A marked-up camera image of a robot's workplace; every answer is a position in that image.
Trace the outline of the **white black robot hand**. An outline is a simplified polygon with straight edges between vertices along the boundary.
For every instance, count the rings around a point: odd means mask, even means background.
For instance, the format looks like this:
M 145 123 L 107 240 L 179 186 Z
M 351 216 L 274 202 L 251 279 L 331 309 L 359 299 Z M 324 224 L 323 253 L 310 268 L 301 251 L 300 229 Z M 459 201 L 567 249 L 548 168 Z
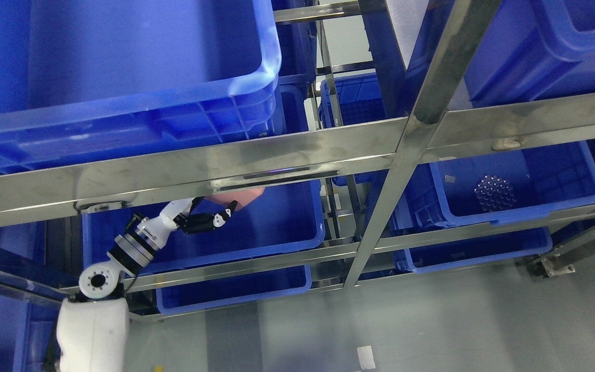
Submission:
M 170 201 L 158 216 L 143 221 L 143 237 L 148 242 L 167 243 L 168 237 L 177 229 L 186 235 L 220 229 L 233 216 L 239 204 L 233 200 L 217 213 L 192 214 L 192 210 L 200 203 L 201 200 L 195 198 Z

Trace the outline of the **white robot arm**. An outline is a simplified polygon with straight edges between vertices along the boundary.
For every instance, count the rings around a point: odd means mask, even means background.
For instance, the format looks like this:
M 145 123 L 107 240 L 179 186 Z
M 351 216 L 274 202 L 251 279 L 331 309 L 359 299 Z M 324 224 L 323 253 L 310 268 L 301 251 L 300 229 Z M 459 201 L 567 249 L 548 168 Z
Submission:
M 107 260 L 89 265 L 78 279 L 79 291 L 62 301 L 56 322 L 58 371 L 123 371 L 129 336 L 131 285 L 155 259 L 174 231 L 185 235 L 222 228 L 242 205 L 229 201 L 218 212 L 195 213 L 201 197 L 170 201 L 153 218 L 136 214 L 116 236 Z

